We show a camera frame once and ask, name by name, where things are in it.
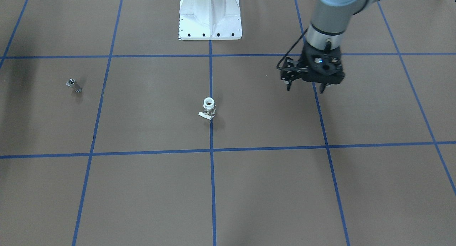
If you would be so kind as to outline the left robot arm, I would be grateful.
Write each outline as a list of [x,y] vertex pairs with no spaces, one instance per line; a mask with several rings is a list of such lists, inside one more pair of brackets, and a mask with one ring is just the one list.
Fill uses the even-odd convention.
[[381,0],[316,0],[309,26],[298,38],[303,49],[298,60],[286,53],[276,68],[291,89],[295,80],[319,83],[319,92],[345,79],[341,43],[351,18]]

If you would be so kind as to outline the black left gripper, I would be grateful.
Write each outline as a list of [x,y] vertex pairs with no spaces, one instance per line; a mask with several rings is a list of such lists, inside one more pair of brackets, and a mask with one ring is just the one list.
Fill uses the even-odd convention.
[[301,79],[305,82],[320,83],[319,93],[332,84],[340,84],[345,79],[342,66],[341,48],[327,50],[316,49],[306,40],[298,61],[285,56],[280,60],[280,80],[286,83],[290,91],[292,82]]

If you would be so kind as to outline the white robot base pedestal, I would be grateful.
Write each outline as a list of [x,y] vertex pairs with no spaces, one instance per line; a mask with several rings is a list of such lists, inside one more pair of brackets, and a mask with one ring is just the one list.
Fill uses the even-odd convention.
[[239,0],[180,0],[179,40],[239,40]]

